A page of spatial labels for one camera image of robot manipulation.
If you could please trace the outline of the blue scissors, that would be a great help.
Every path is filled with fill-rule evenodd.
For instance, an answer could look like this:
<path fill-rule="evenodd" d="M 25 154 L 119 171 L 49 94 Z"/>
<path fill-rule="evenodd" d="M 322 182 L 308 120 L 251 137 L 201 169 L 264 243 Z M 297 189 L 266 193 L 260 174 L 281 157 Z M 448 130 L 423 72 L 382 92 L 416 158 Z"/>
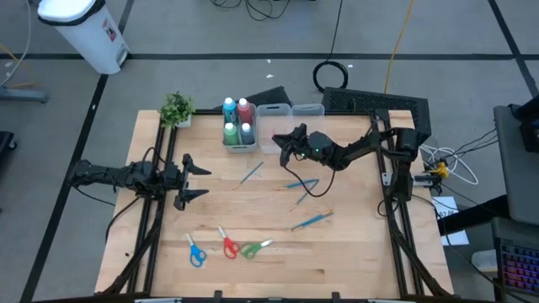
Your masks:
<path fill-rule="evenodd" d="M 190 247 L 189 261 L 194 267 L 200 268 L 207 259 L 207 254 L 205 251 L 196 246 L 192 236 L 189 233 L 186 234 L 186 237 Z"/>

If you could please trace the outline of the blue paintbrush gold ferrule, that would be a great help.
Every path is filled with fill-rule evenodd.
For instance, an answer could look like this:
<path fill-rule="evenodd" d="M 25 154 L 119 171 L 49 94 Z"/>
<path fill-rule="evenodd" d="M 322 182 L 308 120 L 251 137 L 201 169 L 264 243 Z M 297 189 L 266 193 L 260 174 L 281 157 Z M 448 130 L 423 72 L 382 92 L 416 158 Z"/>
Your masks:
<path fill-rule="evenodd" d="M 306 221 L 303 221 L 302 223 L 299 223 L 295 226 L 293 226 L 291 228 L 291 231 L 295 231 L 295 230 L 298 230 L 298 229 L 301 229 L 301 228 L 304 228 L 304 227 L 307 227 L 307 226 L 310 226 L 314 223 L 317 223 L 319 221 L 322 221 L 328 217 L 330 217 L 331 215 L 333 215 L 334 213 L 332 211 L 328 211 L 328 212 L 325 212 L 325 213 L 322 213 L 322 214 L 319 214 L 319 215 L 316 215 L 314 216 L 313 218 L 310 218 Z"/>
<path fill-rule="evenodd" d="M 232 191 L 239 188 L 243 183 L 245 183 L 262 165 L 264 165 L 264 162 L 258 163 L 254 168 L 252 168 L 244 177 L 243 179 L 232 189 Z"/>
<path fill-rule="evenodd" d="M 277 187 L 277 188 L 275 188 L 275 190 L 284 190 L 284 189 L 292 189 L 292 188 L 295 188 L 295 187 L 302 187 L 303 184 L 307 185 L 307 184 L 310 184 L 310 183 L 317 183 L 318 181 L 319 181 L 319 179 L 312 178 L 312 179 L 308 179 L 308 180 L 289 183 L 289 184 Z"/>
<path fill-rule="evenodd" d="M 318 221 L 320 221 L 320 220 L 322 220 L 322 219 L 324 219 L 324 218 L 326 218 L 326 217 L 329 217 L 329 216 L 331 216 L 331 215 L 333 215 L 333 214 L 334 214 L 334 212 L 333 212 L 332 210 L 326 211 L 326 212 L 324 212 L 324 213 L 322 213 L 322 214 L 319 214 L 319 215 L 314 216 L 313 218 L 311 218 L 311 219 L 309 219 L 309 220 L 307 220 L 307 221 L 302 222 L 302 223 L 300 224 L 300 226 L 308 226 L 308 225 L 311 225 L 311 224 L 313 224 L 313 223 L 315 223 L 315 222 L 318 222 Z"/>

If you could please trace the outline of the green scissors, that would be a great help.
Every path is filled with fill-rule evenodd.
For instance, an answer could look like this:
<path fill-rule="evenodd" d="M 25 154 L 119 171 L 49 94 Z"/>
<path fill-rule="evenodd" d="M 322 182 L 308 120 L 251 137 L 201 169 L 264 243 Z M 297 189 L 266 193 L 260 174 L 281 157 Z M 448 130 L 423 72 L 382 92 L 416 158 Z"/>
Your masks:
<path fill-rule="evenodd" d="M 240 253 L 246 258 L 246 259 L 252 259 L 256 256 L 257 252 L 261 250 L 264 247 L 269 246 L 274 242 L 273 239 L 268 239 L 263 242 L 248 242 L 241 246 Z"/>

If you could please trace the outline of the red paint bottle white cap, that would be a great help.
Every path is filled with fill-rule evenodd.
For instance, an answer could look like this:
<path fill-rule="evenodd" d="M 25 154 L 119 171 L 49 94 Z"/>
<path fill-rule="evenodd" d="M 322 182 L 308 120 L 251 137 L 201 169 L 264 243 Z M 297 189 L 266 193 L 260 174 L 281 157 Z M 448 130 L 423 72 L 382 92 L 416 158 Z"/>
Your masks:
<path fill-rule="evenodd" d="M 252 125 L 253 124 L 252 107 L 251 107 L 251 103 L 247 99 L 240 98 L 237 101 L 237 116 L 239 118 L 239 123 L 241 125 L 243 125 L 243 124 Z"/>

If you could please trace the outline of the black aluminium table frame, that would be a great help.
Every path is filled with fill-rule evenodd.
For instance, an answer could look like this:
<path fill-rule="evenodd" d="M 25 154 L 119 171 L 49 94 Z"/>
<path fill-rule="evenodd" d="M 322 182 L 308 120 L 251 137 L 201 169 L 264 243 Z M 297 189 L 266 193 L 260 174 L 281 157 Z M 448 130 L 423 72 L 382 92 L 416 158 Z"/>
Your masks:
<path fill-rule="evenodd" d="M 209 193 L 194 199 L 183 211 L 173 206 L 174 193 L 151 212 L 162 217 L 157 250 L 141 262 L 141 273 L 152 272 L 147 288 L 153 296 L 208 297 L 221 290 L 232 297 L 397 299 L 415 291 L 416 272 L 406 258 L 393 255 L 392 236 L 382 216 L 382 181 L 376 154 L 362 157 L 340 173 L 310 161 L 291 161 L 280 167 L 275 154 L 256 151 L 231 154 L 221 142 L 222 118 L 198 115 L 192 126 L 166 132 L 163 150 L 180 162 L 189 153 L 211 175 L 189 176 L 192 189 Z M 258 163 L 245 183 L 232 189 Z M 275 188 L 319 179 L 292 189 Z M 293 210 L 305 193 L 308 196 Z M 326 211 L 330 217 L 291 231 Z M 235 259 L 223 252 L 225 233 L 240 248 L 248 242 L 274 242 L 252 259 L 240 250 Z M 207 254 L 200 268 L 190 261 L 189 233 Z"/>

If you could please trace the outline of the white paper sheet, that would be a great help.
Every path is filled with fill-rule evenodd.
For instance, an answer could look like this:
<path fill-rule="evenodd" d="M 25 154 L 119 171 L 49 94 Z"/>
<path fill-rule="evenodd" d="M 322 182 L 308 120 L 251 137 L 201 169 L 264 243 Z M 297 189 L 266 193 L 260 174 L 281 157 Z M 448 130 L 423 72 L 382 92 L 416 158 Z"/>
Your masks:
<path fill-rule="evenodd" d="M 433 197 L 432 203 L 436 208 L 439 219 L 457 214 L 459 212 L 456 201 L 452 196 Z M 450 245 L 467 246 L 469 244 L 467 233 L 465 231 L 458 231 L 442 236 L 441 241 L 444 247 L 449 247 Z"/>

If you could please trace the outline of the green paint bottle white cap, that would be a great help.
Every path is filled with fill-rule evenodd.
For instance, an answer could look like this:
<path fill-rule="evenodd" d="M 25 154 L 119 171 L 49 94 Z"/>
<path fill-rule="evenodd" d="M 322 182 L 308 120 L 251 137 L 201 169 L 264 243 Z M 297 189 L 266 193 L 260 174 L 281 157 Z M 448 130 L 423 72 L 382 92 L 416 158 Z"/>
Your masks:
<path fill-rule="evenodd" d="M 237 134 L 237 127 L 233 123 L 228 122 L 224 124 L 223 135 L 224 145 L 238 146 L 240 144 L 240 140 Z"/>

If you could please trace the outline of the grey opaque plastic bin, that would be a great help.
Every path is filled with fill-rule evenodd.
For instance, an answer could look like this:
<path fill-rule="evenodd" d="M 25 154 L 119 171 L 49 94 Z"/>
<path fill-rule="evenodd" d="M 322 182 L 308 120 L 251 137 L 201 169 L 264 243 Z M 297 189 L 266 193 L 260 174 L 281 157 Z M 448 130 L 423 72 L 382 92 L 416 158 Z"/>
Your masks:
<path fill-rule="evenodd" d="M 257 114 L 257 108 L 254 104 L 251 104 L 251 107 L 252 107 L 252 113 L 253 113 L 253 124 L 252 124 L 252 127 L 253 127 L 253 130 L 254 130 L 254 135 L 255 135 L 255 143 L 253 145 L 250 145 L 250 146 L 245 146 L 242 144 L 241 142 L 241 137 L 240 137 L 240 134 L 239 134 L 239 128 L 241 126 L 241 124 L 239 123 L 239 118 L 237 118 L 237 124 L 235 125 L 237 127 L 237 134 L 238 134 L 238 137 L 239 137 L 239 140 L 240 140 L 240 144 L 238 146 L 226 146 L 224 145 L 224 136 L 223 136 L 223 139 L 222 139 L 222 145 L 224 145 L 225 149 L 229 152 L 229 153 L 251 153 L 251 152 L 255 152 L 258 148 L 258 144 L 259 144 L 259 135 L 258 135 L 258 121 L 257 121 L 257 117 L 256 117 L 256 114 Z"/>

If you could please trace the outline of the thin wooden paintbrush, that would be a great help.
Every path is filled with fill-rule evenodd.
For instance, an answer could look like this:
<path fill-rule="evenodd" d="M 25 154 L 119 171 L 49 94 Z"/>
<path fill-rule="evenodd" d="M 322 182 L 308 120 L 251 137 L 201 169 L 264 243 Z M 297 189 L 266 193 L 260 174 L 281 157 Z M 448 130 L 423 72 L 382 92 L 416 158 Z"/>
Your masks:
<path fill-rule="evenodd" d="M 307 184 L 307 187 L 309 190 L 312 190 L 314 187 L 318 185 L 317 183 L 310 183 Z M 306 197 L 308 196 L 308 192 L 305 192 L 298 200 L 297 202 L 291 207 L 291 211 L 293 211 Z"/>

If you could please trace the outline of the grey stand foot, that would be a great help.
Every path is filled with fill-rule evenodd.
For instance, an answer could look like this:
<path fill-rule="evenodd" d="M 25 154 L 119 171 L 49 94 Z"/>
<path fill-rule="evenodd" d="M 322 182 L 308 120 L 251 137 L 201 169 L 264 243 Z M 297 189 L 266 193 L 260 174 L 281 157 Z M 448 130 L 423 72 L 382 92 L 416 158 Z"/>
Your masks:
<path fill-rule="evenodd" d="M 34 101 L 44 104 L 48 102 L 48 99 L 49 95 L 44 91 L 0 86 L 0 100 Z"/>

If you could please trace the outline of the black chair base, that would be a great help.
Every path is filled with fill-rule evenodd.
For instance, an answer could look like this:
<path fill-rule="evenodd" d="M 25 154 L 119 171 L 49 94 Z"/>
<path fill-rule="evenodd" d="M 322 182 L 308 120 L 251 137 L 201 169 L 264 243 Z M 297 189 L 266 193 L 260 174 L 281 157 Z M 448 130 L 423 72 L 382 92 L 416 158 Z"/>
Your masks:
<path fill-rule="evenodd" d="M 0 130 L 0 164 L 4 162 L 8 154 L 18 147 L 13 132 Z"/>

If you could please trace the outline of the red scissors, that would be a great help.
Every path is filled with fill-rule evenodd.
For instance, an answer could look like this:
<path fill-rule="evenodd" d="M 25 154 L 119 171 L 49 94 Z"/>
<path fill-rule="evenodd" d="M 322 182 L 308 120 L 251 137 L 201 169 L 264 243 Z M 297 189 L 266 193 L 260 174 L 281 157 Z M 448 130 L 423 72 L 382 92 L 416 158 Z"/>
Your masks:
<path fill-rule="evenodd" d="M 218 226 L 218 231 L 223 239 L 224 255 L 229 259 L 235 259 L 240 250 L 240 246 L 225 233 L 221 226 Z"/>

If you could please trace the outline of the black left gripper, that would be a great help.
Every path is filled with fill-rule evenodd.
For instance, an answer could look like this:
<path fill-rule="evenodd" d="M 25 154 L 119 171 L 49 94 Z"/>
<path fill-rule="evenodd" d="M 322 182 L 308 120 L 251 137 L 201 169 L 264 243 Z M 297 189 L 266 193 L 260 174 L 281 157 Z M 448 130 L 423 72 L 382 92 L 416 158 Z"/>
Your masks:
<path fill-rule="evenodd" d="M 189 189 L 188 174 L 193 175 L 211 175 L 211 172 L 204 168 L 197 167 L 189 153 L 183 155 L 181 168 L 172 161 L 164 165 L 164 187 L 166 190 L 177 190 L 173 206 L 180 211 L 193 199 L 201 195 L 208 194 L 208 189 Z"/>

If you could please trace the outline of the backlit keyboard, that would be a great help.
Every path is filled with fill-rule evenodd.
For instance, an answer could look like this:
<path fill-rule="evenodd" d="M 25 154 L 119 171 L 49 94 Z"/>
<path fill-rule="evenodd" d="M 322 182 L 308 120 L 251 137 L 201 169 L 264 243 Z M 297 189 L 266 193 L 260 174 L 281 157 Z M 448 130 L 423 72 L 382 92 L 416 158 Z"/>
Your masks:
<path fill-rule="evenodd" d="M 496 253 L 504 287 L 539 297 L 539 244 L 497 238 Z"/>

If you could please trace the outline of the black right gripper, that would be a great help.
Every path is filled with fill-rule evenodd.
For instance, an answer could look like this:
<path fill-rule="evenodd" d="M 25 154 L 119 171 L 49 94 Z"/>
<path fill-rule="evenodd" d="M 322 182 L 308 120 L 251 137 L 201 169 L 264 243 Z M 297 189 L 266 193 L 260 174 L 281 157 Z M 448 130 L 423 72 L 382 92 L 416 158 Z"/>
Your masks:
<path fill-rule="evenodd" d="M 304 159 L 315 160 L 313 149 L 308 142 L 306 133 L 306 125 L 301 124 L 295 127 L 294 130 L 287 135 L 273 135 L 272 140 L 281 148 L 280 165 L 286 167 L 290 161 L 291 155 L 299 155 Z"/>

